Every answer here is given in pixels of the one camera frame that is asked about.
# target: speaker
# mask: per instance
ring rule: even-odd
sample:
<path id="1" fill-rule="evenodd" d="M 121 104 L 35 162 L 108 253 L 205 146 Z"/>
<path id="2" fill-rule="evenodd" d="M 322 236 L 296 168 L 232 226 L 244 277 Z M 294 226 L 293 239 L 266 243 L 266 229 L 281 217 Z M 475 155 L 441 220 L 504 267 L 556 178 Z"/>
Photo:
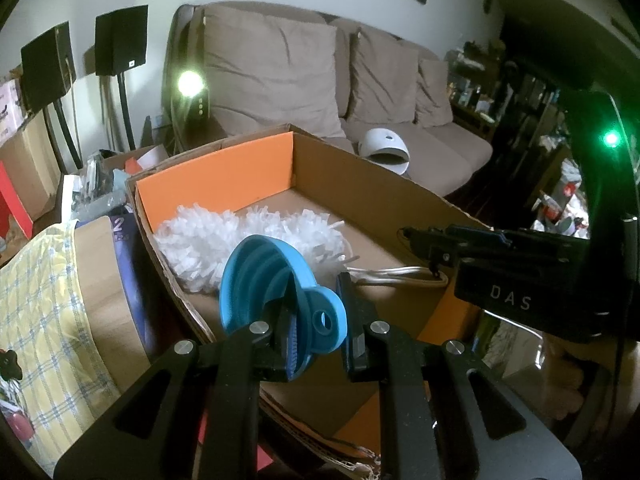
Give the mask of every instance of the speaker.
<path id="1" fill-rule="evenodd" d="M 114 10 L 95 19 L 95 73 L 117 75 L 146 63 L 148 6 Z"/>
<path id="2" fill-rule="evenodd" d="M 69 92 L 76 80 L 69 23 L 60 23 L 25 45 L 22 56 L 22 90 L 28 107 L 37 113 Z"/>

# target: white dome-shaped device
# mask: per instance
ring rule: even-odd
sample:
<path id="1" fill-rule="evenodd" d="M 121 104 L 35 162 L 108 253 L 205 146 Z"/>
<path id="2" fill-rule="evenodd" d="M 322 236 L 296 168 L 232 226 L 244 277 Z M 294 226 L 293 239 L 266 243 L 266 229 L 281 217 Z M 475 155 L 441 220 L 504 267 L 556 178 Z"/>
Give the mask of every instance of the white dome-shaped device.
<path id="1" fill-rule="evenodd" d="M 358 154 L 398 175 L 409 168 L 409 150 L 404 141 L 386 128 L 369 130 L 358 144 Z"/>

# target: silver screw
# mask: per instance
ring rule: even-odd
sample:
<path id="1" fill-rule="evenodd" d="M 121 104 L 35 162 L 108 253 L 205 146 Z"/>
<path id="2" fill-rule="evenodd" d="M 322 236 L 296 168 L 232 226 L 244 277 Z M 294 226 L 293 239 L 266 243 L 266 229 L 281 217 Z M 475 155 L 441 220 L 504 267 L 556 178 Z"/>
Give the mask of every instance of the silver screw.
<path id="1" fill-rule="evenodd" d="M 373 323 L 371 323 L 371 325 L 369 326 L 372 332 L 375 332 L 376 334 L 386 334 L 387 332 L 389 332 L 389 329 L 391 328 L 389 326 L 389 323 L 387 323 L 386 321 L 374 321 Z"/>
<path id="2" fill-rule="evenodd" d="M 465 346 L 460 342 L 452 339 L 451 341 L 447 341 L 445 346 L 447 352 L 453 355 L 460 355 L 465 351 Z"/>
<path id="3" fill-rule="evenodd" d="M 178 355 L 187 355 L 193 351 L 193 343 L 191 341 L 182 340 L 174 345 L 174 352 Z"/>
<path id="4" fill-rule="evenodd" d="M 254 321 L 249 325 L 249 330 L 257 335 L 266 334 L 269 331 L 269 323 L 266 321 Z"/>

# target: yellow plaid cloth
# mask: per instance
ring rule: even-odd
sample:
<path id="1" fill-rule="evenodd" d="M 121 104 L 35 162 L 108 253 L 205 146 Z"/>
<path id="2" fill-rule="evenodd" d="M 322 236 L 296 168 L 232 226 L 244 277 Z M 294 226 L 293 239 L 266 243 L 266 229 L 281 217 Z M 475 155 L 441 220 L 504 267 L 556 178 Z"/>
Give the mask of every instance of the yellow plaid cloth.
<path id="1" fill-rule="evenodd" d="M 47 228 L 0 270 L 0 349 L 15 350 L 24 375 L 0 378 L 0 399 L 15 394 L 34 429 L 25 446 L 49 475 L 119 396 L 91 336 L 74 230 Z"/>

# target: white pom-pom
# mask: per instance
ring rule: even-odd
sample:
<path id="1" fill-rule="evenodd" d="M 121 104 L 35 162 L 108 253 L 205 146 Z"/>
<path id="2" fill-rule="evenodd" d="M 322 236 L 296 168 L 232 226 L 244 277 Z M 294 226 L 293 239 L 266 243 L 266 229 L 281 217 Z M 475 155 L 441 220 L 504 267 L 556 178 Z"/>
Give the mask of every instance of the white pom-pom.
<path id="1" fill-rule="evenodd" d="M 190 292 L 220 288 L 226 262 L 238 244 L 250 235 L 277 238 L 302 254 L 320 285 L 334 288 L 335 278 L 354 259 L 351 246 L 329 215 L 305 209 L 283 215 L 266 207 L 249 209 L 244 218 L 231 211 L 212 213 L 197 204 L 180 206 L 175 218 L 163 222 L 156 243 L 170 267 Z"/>

